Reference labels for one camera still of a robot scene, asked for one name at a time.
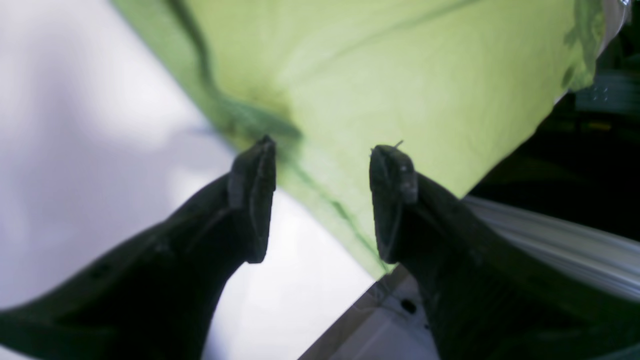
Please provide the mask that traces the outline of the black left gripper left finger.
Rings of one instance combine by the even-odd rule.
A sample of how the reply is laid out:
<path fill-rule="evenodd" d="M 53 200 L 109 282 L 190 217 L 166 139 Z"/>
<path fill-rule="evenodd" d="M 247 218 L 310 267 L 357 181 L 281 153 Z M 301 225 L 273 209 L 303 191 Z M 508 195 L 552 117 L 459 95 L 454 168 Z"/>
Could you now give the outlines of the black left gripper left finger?
<path fill-rule="evenodd" d="M 263 137 L 164 221 L 3 310 L 2 346 L 37 360 L 199 360 L 227 281 L 265 259 L 275 155 Z"/>

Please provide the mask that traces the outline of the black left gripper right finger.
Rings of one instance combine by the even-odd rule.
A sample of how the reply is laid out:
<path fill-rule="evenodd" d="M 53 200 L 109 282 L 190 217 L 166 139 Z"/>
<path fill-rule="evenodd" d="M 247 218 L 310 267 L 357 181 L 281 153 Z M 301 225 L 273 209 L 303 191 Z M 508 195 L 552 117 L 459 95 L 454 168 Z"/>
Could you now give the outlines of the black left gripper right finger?
<path fill-rule="evenodd" d="M 416 278 L 442 360 L 637 360 L 639 304 L 493 231 L 396 146 L 371 150 L 380 258 Z"/>

